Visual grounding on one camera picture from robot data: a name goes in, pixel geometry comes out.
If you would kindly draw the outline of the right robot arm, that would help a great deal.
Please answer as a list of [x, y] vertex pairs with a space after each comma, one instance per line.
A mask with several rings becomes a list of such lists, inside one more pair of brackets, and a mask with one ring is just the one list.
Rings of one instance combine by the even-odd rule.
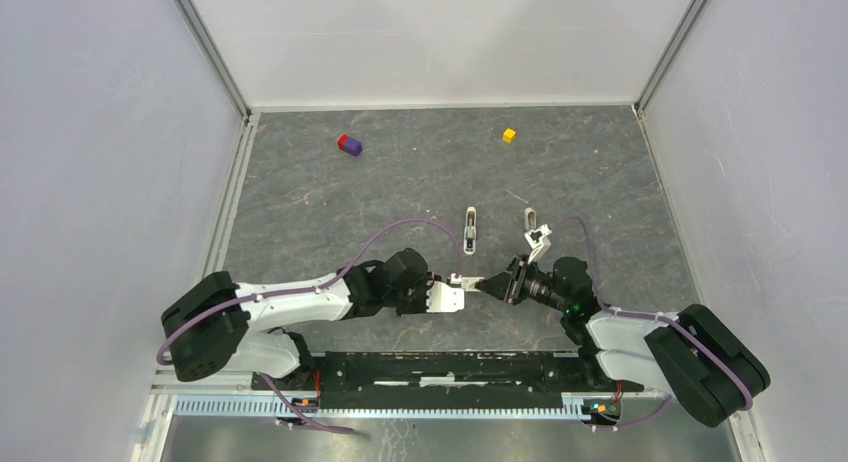
[[591, 266], [575, 257], [562, 257], [544, 272], [518, 256], [474, 287], [509, 305], [532, 300], [560, 312], [567, 337], [583, 357], [578, 378], [591, 390], [634, 382], [670, 396], [697, 422], [716, 427], [750, 409], [771, 385], [765, 365], [708, 307], [647, 313], [609, 306], [597, 296]]

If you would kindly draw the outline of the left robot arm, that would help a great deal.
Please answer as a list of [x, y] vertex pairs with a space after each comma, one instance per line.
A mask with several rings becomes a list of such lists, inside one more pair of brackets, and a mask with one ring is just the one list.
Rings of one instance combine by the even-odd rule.
[[293, 283], [236, 283], [218, 271], [162, 313], [166, 340], [156, 361], [172, 366], [181, 382], [231, 370], [264, 373], [302, 389], [313, 379], [314, 363], [301, 336], [277, 329], [371, 317], [385, 308], [399, 315], [437, 313], [452, 307], [451, 294], [411, 248]]

